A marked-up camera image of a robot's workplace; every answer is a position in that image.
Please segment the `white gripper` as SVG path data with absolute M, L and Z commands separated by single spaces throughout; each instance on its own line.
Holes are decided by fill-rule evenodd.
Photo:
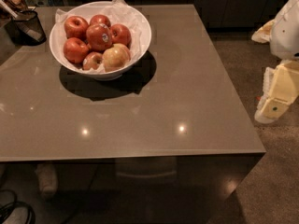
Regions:
M 257 43 L 269 43 L 271 53 L 283 61 L 267 67 L 263 74 L 263 96 L 255 120 L 269 124 L 278 120 L 299 97 L 299 0 L 288 0 L 276 17 L 251 37 Z

